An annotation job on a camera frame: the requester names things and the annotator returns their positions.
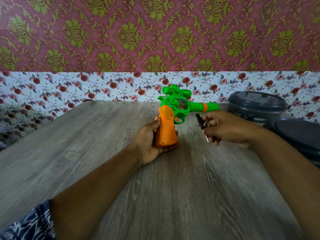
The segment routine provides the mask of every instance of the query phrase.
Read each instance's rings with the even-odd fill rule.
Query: patterned fabric
[[[320,120],[320,72],[4,72],[0,108],[9,133],[2,136],[24,137],[89,99],[158,101],[171,84],[191,90],[195,102],[227,102],[235,91],[266,92],[284,98],[289,114]]]
[[[0,70],[320,71],[320,0],[3,0]]]
[[[25,217],[0,232],[0,240],[54,240],[54,222],[50,215],[50,200],[33,208]]]

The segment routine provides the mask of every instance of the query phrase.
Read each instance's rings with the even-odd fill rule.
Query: plastic container
[[[262,127],[276,133],[320,168],[320,125],[295,118],[267,121]]]
[[[230,95],[228,102],[229,112],[256,122],[278,119],[288,106],[281,97],[251,91],[234,92]]]

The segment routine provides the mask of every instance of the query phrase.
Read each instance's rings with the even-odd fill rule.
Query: sleeve
[[[25,217],[0,232],[0,240],[56,240],[50,200],[33,208]]]

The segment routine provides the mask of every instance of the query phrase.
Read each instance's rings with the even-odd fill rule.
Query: hand
[[[130,143],[131,146],[139,148],[142,154],[142,165],[152,162],[160,154],[171,151],[179,146],[179,142],[177,142],[172,146],[156,147],[155,130],[158,129],[159,126],[160,119],[156,116],[149,124],[139,129],[135,138]]]
[[[250,142],[264,130],[254,122],[246,121],[223,110],[206,113],[202,119],[207,121],[203,132],[208,141],[217,146],[221,140],[235,143]]]

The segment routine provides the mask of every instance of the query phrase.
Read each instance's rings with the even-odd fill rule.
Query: toy gun
[[[180,89],[172,84],[170,87],[163,87],[162,92],[167,94],[164,98],[159,96],[161,101],[159,108],[160,127],[155,134],[155,145],[167,147],[178,142],[174,125],[182,124],[189,112],[208,112],[218,110],[217,103],[195,103],[187,101],[191,97],[191,91]]]

